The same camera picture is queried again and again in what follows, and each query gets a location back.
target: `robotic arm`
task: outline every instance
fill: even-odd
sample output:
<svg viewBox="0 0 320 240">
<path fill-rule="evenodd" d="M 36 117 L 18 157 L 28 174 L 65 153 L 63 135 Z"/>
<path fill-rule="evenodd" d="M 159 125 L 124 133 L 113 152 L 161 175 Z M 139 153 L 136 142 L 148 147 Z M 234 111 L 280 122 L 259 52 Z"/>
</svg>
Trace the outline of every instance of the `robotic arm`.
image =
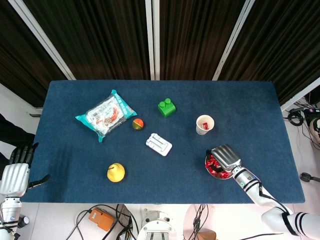
<svg viewBox="0 0 320 240">
<path fill-rule="evenodd" d="M 272 231 L 320 240 L 320 216 L 304 212 L 293 213 L 273 198 L 259 178 L 241 166 L 240 158 L 227 144 L 212 149 L 211 154 L 223 170 L 233 173 L 234 180 L 255 204 L 272 208 L 261 216 L 262 222 Z"/>
<path fill-rule="evenodd" d="M 38 143 L 17 147 L 10 156 L 9 165 L 4 168 L 0 184 L 0 194 L 5 197 L 0 203 L 0 240 L 17 240 L 16 232 L 22 197 L 28 188 L 36 187 L 47 181 L 50 175 L 42 180 L 29 183 L 29 173 Z"/>
</svg>

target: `green toy block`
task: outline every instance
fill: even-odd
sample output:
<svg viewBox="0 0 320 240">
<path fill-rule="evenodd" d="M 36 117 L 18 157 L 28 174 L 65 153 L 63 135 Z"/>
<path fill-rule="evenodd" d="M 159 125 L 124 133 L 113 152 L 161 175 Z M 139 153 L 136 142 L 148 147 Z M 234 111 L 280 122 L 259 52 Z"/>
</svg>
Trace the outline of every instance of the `green toy block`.
<svg viewBox="0 0 320 240">
<path fill-rule="evenodd" d="M 166 118 L 176 111 L 176 106 L 172 103 L 170 98 L 166 98 L 158 104 L 158 109 L 161 114 Z"/>
</svg>

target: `dark curtain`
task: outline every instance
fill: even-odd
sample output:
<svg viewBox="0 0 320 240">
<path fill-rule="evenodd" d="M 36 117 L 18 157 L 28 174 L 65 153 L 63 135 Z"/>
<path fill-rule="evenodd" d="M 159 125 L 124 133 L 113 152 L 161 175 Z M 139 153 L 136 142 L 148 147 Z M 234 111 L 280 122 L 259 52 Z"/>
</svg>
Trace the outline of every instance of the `dark curtain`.
<svg viewBox="0 0 320 240">
<path fill-rule="evenodd" d="M 144 0 L 24 2 L 76 79 L 150 79 Z"/>
<path fill-rule="evenodd" d="M 320 1 L 257 0 L 219 80 L 271 81 L 284 104 L 320 77 Z"/>
<path fill-rule="evenodd" d="M 65 76 L 8 1 L 0 1 L 0 84 L 42 107 L 49 83 Z"/>
<path fill-rule="evenodd" d="M 161 0 L 160 79 L 211 80 L 244 0 Z"/>
</svg>

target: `plastic food package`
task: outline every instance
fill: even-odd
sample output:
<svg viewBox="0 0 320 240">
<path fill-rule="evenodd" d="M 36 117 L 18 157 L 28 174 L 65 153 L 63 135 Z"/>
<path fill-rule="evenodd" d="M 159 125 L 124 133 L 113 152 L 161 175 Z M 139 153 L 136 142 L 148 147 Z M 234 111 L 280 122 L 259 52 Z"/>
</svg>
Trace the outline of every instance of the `plastic food package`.
<svg viewBox="0 0 320 240">
<path fill-rule="evenodd" d="M 108 133 L 136 115 L 137 113 L 113 89 L 106 100 L 75 118 L 95 131 L 101 143 Z"/>
</svg>

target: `paper cup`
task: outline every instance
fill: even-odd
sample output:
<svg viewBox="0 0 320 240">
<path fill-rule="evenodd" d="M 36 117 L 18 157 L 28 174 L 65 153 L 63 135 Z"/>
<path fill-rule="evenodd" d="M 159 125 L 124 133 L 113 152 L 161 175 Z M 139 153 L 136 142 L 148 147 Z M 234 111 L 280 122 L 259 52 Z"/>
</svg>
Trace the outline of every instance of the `paper cup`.
<svg viewBox="0 0 320 240">
<path fill-rule="evenodd" d="M 207 132 L 212 130 L 215 126 L 215 121 L 209 115 L 201 115 L 196 120 L 195 130 L 200 135 L 205 135 Z"/>
</svg>

